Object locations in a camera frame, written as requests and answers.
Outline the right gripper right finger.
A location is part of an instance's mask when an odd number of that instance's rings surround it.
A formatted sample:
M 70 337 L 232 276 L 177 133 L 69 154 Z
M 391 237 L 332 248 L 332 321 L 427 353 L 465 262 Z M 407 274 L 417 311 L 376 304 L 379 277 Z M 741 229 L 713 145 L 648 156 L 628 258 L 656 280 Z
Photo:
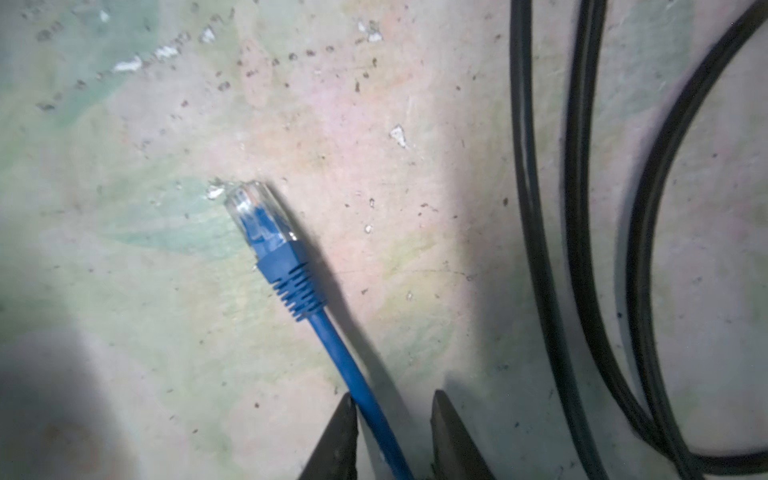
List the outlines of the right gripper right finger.
M 436 479 L 495 479 L 444 390 L 434 393 L 430 425 Z

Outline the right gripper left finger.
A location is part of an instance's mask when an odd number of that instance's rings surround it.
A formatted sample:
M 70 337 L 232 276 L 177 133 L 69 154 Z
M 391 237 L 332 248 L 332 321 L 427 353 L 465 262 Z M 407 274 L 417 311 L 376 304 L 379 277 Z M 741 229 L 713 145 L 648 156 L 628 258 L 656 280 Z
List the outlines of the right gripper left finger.
M 356 480 L 358 410 L 345 393 L 331 416 L 299 480 Z

